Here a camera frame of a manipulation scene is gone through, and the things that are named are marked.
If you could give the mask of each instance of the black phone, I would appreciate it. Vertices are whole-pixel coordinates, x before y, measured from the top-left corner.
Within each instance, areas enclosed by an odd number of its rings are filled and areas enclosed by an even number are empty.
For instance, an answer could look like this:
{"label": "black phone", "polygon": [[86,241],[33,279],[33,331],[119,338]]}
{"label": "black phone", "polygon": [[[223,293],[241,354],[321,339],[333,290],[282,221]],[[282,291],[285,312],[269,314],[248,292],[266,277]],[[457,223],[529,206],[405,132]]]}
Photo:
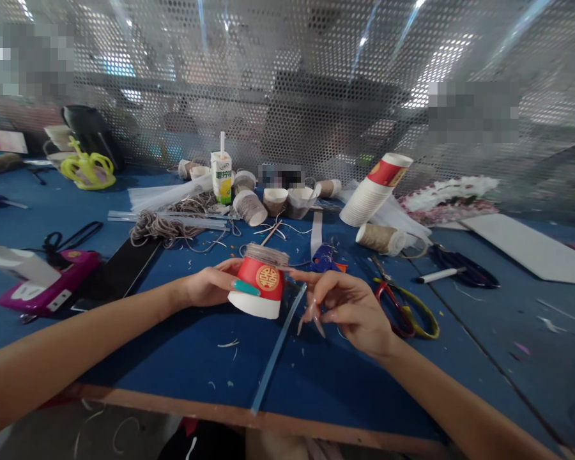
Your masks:
{"label": "black phone", "polygon": [[147,240],[133,246],[128,238],[108,262],[98,267],[77,290],[77,301],[71,310],[84,312],[134,293],[156,256],[162,251],[163,240]]}

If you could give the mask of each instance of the scissors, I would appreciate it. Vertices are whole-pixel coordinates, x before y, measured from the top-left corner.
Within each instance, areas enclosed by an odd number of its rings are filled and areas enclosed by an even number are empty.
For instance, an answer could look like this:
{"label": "scissors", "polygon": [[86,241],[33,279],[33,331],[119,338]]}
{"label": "scissors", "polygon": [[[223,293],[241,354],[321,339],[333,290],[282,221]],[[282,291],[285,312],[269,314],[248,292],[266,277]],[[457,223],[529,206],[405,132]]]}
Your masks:
{"label": "scissors", "polygon": [[[424,337],[426,339],[438,339],[439,333],[441,332],[439,323],[436,322],[434,314],[430,311],[428,307],[426,307],[426,304],[422,302],[420,299],[418,299],[414,294],[410,293],[406,289],[399,286],[397,282],[391,276],[389,276],[388,273],[386,273],[386,271],[383,268],[383,265],[381,265],[376,256],[372,257],[372,261],[377,267],[377,270],[379,270],[379,273],[381,274],[381,279],[377,278],[374,279],[374,281],[379,282],[379,288],[375,293],[377,301],[381,305],[381,296],[385,292],[390,297],[392,305],[396,308],[403,323],[405,324],[405,328],[400,329],[397,325],[395,325],[392,322],[392,320],[390,320],[390,324],[392,325],[392,330],[394,331],[394,333],[399,337],[402,337],[403,339],[407,337],[413,337],[415,334],[419,335],[420,337]],[[395,292],[401,297],[402,305],[398,302],[398,299],[394,295]],[[413,312],[411,311],[411,307],[407,303],[407,299],[411,301],[411,304],[413,306],[415,306],[421,312],[426,314],[426,316],[428,316],[432,324],[432,330],[433,330],[432,333],[426,332],[418,324],[417,320],[415,319],[415,316],[413,315]]]}
{"label": "scissors", "polygon": [[437,243],[433,245],[431,253],[439,267],[455,269],[454,276],[463,284],[473,288],[500,288],[498,279],[492,273],[459,252],[451,252]]}

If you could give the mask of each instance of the twine-wrapped cup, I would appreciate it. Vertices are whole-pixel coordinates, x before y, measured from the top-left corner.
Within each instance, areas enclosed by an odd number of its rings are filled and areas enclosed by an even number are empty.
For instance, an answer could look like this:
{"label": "twine-wrapped cup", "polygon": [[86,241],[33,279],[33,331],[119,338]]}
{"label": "twine-wrapped cup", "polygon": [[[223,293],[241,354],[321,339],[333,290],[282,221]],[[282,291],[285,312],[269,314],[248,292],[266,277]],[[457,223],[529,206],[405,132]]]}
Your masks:
{"label": "twine-wrapped cup", "polygon": [[243,190],[253,190],[256,187],[256,177],[249,171],[239,171],[233,178],[234,194],[238,195]]}
{"label": "twine-wrapped cup", "polygon": [[320,198],[334,198],[340,191],[342,185],[338,179],[316,182],[314,190]]}
{"label": "twine-wrapped cup", "polygon": [[356,243],[383,256],[397,256],[406,242],[407,235],[404,231],[374,224],[364,224],[356,235]]}
{"label": "twine-wrapped cup", "polygon": [[239,310],[260,318],[277,319],[283,295],[284,276],[281,271],[289,264],[285,252],[250,243],[245,249],[245,260],[236,275],[254,286],[260,296],[230,291],[228,300]]}
{"label": "twine-wrapped cup", "polygon": [[302,219],[317,199],[318,195],[312,188],[289,189],[287,191],[287,216],[291,219]]}
{"label": "twine-wrapped cup", "polygon": [[251,190],[243,190],[234,199],[234,208],[250,227],[257,227],[268,217],[268,212]]}
{"label": "twine-wrapped cup", "polygon": [[192,162],[190,160],[180,160],[179,165],[177,166],[177,173],[179,174],[179,177],[183,180],[192,179],[193,177],[191,176],[190,171],[198,166],[201,165]]}
{"label": "twine-wrapped cup", "polygon": [[278,216],[286,207],[288,191],[284,188],[265,188],[264,189],[264,206],[271,217]]}

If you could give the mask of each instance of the wooden table edge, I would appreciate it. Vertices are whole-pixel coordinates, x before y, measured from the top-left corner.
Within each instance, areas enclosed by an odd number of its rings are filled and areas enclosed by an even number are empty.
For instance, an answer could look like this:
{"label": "wooden table edge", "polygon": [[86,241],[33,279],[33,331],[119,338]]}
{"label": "wooden table edge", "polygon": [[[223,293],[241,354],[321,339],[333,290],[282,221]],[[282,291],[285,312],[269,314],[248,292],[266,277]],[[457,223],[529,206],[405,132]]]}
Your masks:
{"label": "wooden table edge", "polygon": [[116,406],[175,414],[182,417],[201,418],[246,428],[277,431],[295,436],[307,436],[375,449],[405,452],[420,455],[424,458],[449,458],[447,448],[439,441],[332,425],[270,412],[261,411],[255,417],[249,409],[223,404],[207,404],[205,402],[187,401],[82,383],[73,383],[63,391],[63,395],[76,399],[100,401]]}

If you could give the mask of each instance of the stack of paper cups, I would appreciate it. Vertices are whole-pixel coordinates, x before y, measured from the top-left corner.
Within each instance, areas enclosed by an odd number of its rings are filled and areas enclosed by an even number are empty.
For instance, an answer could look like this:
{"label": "stack of paper cups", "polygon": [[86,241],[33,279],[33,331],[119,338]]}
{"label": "stack of paper cups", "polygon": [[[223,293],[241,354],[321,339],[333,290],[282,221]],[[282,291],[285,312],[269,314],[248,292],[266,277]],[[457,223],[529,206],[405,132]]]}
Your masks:
{"label": "stack of paper cups", "polygon": [[341,211],[343,222],[364,225],[392,194],[413,160],[398,153],[386,153],[369,172]]}

